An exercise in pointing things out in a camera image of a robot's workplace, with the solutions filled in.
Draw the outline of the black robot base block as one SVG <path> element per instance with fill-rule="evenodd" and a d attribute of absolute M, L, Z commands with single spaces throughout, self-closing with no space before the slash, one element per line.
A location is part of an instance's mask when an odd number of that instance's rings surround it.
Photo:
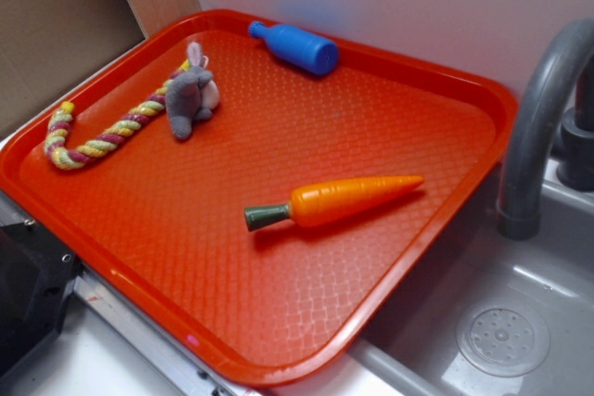
<path fill-rule="evenodd" d="M 1 228 L 1 385 L 59 337 L 80 260 L 35 220 Z"/>

